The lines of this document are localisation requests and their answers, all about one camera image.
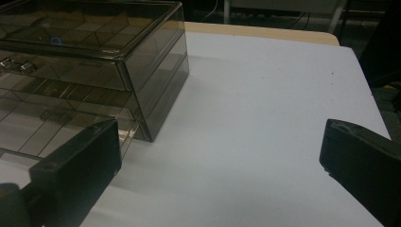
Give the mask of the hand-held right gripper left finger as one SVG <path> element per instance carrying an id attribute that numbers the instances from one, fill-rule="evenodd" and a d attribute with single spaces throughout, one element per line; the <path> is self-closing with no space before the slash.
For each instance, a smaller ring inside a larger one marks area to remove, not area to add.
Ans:
<path id="1" fill-rule="evenodd" d="M 122 166 L 118 124 L 79 132 L 29 169 L 34 227 L 79 227 Z"/>

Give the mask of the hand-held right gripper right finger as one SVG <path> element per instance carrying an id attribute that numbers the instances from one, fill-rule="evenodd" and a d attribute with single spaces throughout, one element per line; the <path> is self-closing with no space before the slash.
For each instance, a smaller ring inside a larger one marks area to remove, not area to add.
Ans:
<path id="1" fill-rule="evenodd" d="M 326 121 L 319 161 L 384 227 L 401 227 L 401 145 L 357 124 Z"/>

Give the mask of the smoky transparent plastic drawer cabinet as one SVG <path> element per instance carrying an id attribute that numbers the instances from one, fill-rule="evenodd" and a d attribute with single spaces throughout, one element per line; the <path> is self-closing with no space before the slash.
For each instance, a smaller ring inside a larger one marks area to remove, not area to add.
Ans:
<path id="1" fill-rule="evenodd" d="M 10 73 L 131 94 L 135 138 L 151 142 L 189 74 L 183 6 L 171 1 L 13 0 L 0 5 Z M 30 61 L 37 69 L 23 72 Z"/>

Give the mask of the white table cover sheet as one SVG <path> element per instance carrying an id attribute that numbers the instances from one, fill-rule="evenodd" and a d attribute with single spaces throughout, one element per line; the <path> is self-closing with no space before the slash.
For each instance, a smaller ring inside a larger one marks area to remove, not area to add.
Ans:
<path id="1" fill-rule="evenodd" d="M 328 119 L 386 133 L 353 50 L 188 33 L 190 74 L 81 227 L 381 227 L 320 164 Z"/>

